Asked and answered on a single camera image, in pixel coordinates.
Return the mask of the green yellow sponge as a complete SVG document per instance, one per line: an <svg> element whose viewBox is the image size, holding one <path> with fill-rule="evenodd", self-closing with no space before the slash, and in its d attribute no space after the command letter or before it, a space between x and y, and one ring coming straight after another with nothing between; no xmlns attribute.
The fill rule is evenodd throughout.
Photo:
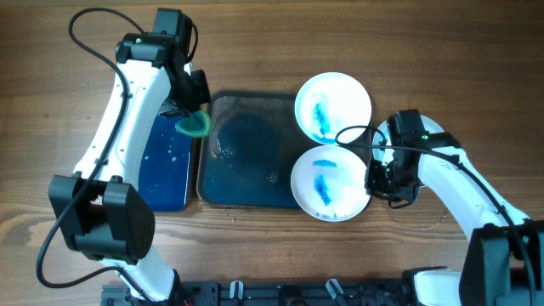
<svg viewBox="0 0 544 306"><path fill-rule="evenodd" d="M178 133L191 138L204 138L209 135L212 129L211 118L204 110L190 113L175 124Z"/></svg>

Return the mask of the white plate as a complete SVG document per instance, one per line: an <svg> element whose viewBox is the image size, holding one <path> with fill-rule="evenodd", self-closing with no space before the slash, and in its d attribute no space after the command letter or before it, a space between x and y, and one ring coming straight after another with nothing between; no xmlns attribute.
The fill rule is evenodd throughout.
<svg viewBox="0 0 544 306"><path fill-rule="evenodd" d="M311 77L297 92L294 114L304 134L322 145L350 143L371 121L370 95L355 78L340 72Z"/></svg>
<svg viewBox="0 0 544 306"><path fill-rule="evenodd" d="M295 162L291 190L297 204L310 216L342 222L363 212L367 165L352 151L334 145L314 147Z"/></svg>
<svg viewBox="0 0 544 306"><path fill-rule="evenodd" d="M425 135L422 136L421 150L430 150L425 142L431 138L432 134L443 133L444 129L427 116L421 115L421 118L426 130ZM419 158L422 152L414 150L409 155L406 155L405 158L401 159L398 157L395 160L393 157L394 147L391 145L389 139L387 120L379 125L372 138L371 145L374 146L374 149L371 150L371 160L378 160L384 166L393 166L395 172L399 172L404 178L408 178L409 176L414 177L423 187L422 181L418 178Z"/></svg>

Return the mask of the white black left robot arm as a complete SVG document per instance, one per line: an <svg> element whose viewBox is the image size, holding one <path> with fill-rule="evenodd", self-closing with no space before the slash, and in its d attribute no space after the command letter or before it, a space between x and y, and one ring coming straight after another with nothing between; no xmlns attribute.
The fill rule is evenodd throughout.
<svg viewBox="0 0 544 306"><path fill-rule="evenodd" d="M206 137L211 99L205 73L192 70L196 31L127 34L113 62L115 86L91 145L69 176L52 179L48 197L69 249L125 282L133 303L187 305L178 273L153 247L155 216L139 194L139 171L157 116L176 132Z"/></svg>

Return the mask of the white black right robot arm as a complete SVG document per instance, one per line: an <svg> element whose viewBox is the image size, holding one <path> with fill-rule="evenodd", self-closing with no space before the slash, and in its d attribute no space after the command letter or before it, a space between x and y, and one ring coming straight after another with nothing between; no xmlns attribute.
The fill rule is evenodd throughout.
<svg viewBox="0 0 544 306"><path fill-rule="evenodd" d="M468 160L449 133L412 129L381 133L374 149L389 151L388 163L372 159L366 189L394 207L406 207L429 188L468 239L462 270L415 270L409 282L418 305L541 305L543 223L502 197Z"/></svg>

